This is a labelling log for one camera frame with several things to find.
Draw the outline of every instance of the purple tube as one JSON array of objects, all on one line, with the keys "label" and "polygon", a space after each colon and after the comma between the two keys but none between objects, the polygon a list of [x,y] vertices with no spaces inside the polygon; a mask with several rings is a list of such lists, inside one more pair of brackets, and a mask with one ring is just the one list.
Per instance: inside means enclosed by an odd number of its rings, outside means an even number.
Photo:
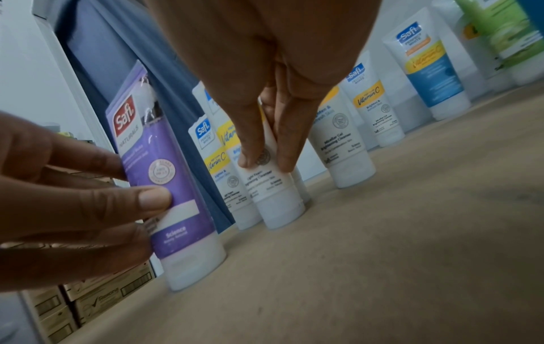
[{"label": "purple tube", "polygon": [[106,115],[130,185],[160,185],[172,193],[169,210],[146,223],[157,257],[163,260],[216,235],[213,220],[149,84],[147,70],[139,61]]}]

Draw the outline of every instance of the circular seal logo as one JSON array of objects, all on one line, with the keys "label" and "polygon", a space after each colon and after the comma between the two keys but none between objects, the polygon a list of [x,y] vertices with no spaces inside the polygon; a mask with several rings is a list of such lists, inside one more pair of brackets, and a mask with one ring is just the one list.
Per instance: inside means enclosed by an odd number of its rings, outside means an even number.
[{"label": "circular seal logo", "polygon": [[347,116],[343,113],[337,113],[333,117],[333,125],[338,129],[344,129],[350,123],[350,120],[347,119]]},{"label": "circular seal logo", "polygon": [[257,165],[264,166],[270,162],[270,152],[265,148],[257,159]]},{"label": "circular seal logo", "polygon": [[227,185],[230,186],[231,188],[237,187],[239,182],[240,181],[238,180],[238,177],[236,176],[230,176],[227,179]]},{"label": "circular seal logo", "polygon": [[157,159],[149,166],[148,175],[152,182],[163,185],[174,178],[176,167],[166,159]]}]

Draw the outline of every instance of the table surface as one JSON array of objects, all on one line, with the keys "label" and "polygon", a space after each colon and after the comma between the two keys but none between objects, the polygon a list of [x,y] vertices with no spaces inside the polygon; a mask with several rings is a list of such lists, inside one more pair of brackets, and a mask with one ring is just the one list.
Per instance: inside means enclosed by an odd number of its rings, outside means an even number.
[{"label": "table surface", "polygon": [[544,84],[371,152],[377,174],[289,226],[229,229],[226,261],[164,278],[68,343],[544,342]]}]

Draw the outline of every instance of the blue label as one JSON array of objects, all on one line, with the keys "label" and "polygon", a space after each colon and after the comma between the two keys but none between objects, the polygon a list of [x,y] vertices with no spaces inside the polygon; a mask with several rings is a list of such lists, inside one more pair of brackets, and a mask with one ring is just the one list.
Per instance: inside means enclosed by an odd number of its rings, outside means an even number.
[{"label": "blue label", "polygon": [[464,90],[448,55],[442,56],[415,73],[408,74],[407,77],[428,107],[440,104]]},{"label": "blue label", "polygon": [[351,70],[351,73],[349,73],[346,77],[346,80],[348,82],[352,81],[353,79],[355,79],[356,77],[360,76],[361,74],[364,73],[364,66],[362,63],[358,64],[355,66],[355,68],[353,68]]},{"label": "blue label", "polygon": [[397,35],[397,41],[400,44],[406,43],[408,40],[410,40],[412,37],[417,35],[419,32],[421,32],[421,26],[419,26],[418,22],[415,22],[414,24],[408,26],[404,29],[401,33]]},{"label": "blue label", "polygon": [[200,123],[197,128],[195,129],[195,133],[197,135],[197,138],[202,138],[208,131],[211,130],[210,126],[210,120],[205,119],[202,123]]}]

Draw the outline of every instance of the hand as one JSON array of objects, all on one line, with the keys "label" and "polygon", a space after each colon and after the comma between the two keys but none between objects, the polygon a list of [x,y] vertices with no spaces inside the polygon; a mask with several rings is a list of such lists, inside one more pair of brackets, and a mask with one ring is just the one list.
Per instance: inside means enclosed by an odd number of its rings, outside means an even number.
[{"label": "hand", "polygon": [[257,105],[291,172],[326,94],[355,65],[380,0],[147,0],[167,39],[228,113],[239,165],[264,147]]},{"label": "hand", "polygon": [[164,188],[116,188],[50,166],[124,179],[118,155],[0,113],[0,243],[105,245],[0,249],[0,292],[113,274],[151,256],[136,220],[171,203]]}]

